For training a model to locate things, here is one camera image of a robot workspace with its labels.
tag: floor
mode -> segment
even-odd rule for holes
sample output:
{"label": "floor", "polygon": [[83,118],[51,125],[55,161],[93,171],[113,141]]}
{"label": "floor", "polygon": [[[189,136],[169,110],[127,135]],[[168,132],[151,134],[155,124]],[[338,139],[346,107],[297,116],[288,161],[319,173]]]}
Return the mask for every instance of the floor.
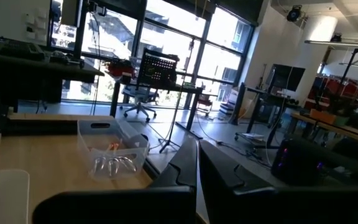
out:
{"label": "floor", "polygon": [[[37,111],[36,103],[21,102],[19,106],[19,113],[35,113]],[[94,114],[95,115],[108,115],[110,107],[108,105],[97,105]],[[61,103],[57,105],[49,105],[46,113],[50,114],[93,114],[91,105],[79,104],[79,103]],[[175,121],[186,123],[188,119],[189,111],[178,110],[177,118]],[[220,147],[220,150],[225,152],[227,155],[232,157],[235,161],[243,165],[246,169],[266,180],[274,186],[284,186],[285,184],[270,174],[270,171],[260,164],[248,160],[242,155],[245,150],[251,149],[244,140],[234,140],[234,134],[236,132],[245,132],[247,129],[247,120],[241,120],[238,126],[227,124],[226,119],[218,119],[217,113],[211,113],[210,118],[206,119],[204,114],[197,114],[193,123],[192,130],[198,135],[204,137],[205,140],[213,142],[211,139],[223,141],[227,144],[232,145],[237,151],[228,148]],[[157,110],[157,117],[151,119],[150,123],[145,122],[144,114],[136,114],[135,111],[128,113],[128,117],[123,116],[122,110],[117,110],[117,119],[126,119],[128,122],[140,132],[146,134],[149,137],[150,145],[152,150],[150,151],[149,158],[154,165],[159,169],[163,170],[171,158],[175,155],[177,148],[167,147],[163,153],[159,153],[162,147],[158,143],[158,138],[167,138],[170,124],[173,119],[173,110]],[[252,130],[253,133],[263,134],[267,136],[269,129],[263,124],[256,124]],[[192,135],[187,134],[184,130],[178,126],[173,126],[172,141],[181,144],[187,138],[191,138]],[[273,144],[278,144],[283,139],[283,133],[277,132]],[[273,162],[276,150],[260,149],[257,154],[263,158],[264,162],[269,159]],[[204,198],[202,194],[201,184],[198,182],[198,197],[197,197],[197,212],[208,221],[206,208],[204,204]]]}

